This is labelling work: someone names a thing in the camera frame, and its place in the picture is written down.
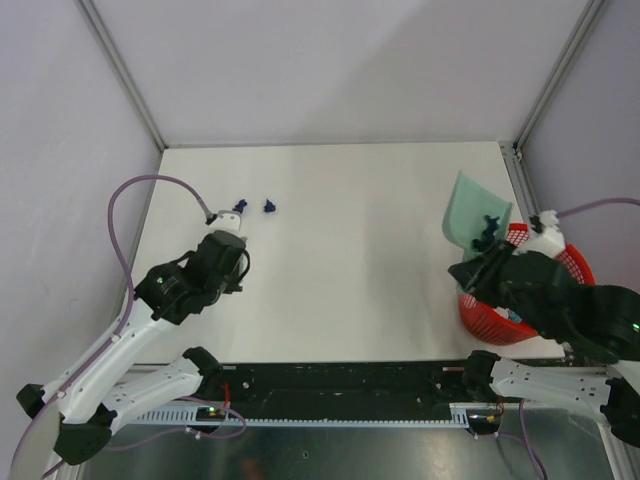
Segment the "blue paper scrap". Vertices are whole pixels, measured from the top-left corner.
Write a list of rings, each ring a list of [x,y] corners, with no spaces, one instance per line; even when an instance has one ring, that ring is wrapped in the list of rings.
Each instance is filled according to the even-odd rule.
[[[272,202],[269,199],[265,200],[265,204],[263,206],[263,211],[265,213],[274,213],[276,211],[276,209],[277,209],[277,207],[276,207],[274,202]]]
[[[243,214],[248,202],[245,199],[239,200],[233,207],[233,211],[239,214]]]
[[[500,218],[491,215],[484,215],[485,228],[479,238],[474,238],[471,247],[476,252],[484,252],[491,248],[496,242],[496,233],[500,227]]]

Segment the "green dustpan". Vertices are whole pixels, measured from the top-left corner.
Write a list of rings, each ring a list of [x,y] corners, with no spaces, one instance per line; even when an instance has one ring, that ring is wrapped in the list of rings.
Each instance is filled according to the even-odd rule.
[[[442,232],[450,243],[463,250],[463,259],[470,260],[482,252],[472,249],[474,238],[485,228],[484,215],[498,216],[500,227],[496,240],[506,238],[513,203],[485,189],[462,171],[458,172],[454,188],[442,221]]]

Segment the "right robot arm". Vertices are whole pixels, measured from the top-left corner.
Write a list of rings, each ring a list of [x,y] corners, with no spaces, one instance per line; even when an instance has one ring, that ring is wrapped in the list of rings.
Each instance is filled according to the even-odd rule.
[[[541,252],[499,241],[449,274],[466,293],[520,316],[542,338],[617,371],[597,377],[539,369],[483,350],[467,358],[461,388],[473,401],[499,397],[563,408],[639,444],[639,295],[616,285],[586,285]]]

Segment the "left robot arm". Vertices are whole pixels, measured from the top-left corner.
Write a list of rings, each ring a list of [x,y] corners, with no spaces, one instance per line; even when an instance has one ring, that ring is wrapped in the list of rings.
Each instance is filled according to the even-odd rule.
[[[124,311],[84,355],[46,385],[28,383],[16,399],[30,418],[49,402],[59,409],[53,450],[79,465],[130,421],[182,397],[208,400],[221,389],[222,366],[204,347],[186,349],[169,365],[135,381],[122,376],[161,336],[175,332],[221,296],[239,292],[248,273],[246,240],[214,230],[195,250],[151,268]]]

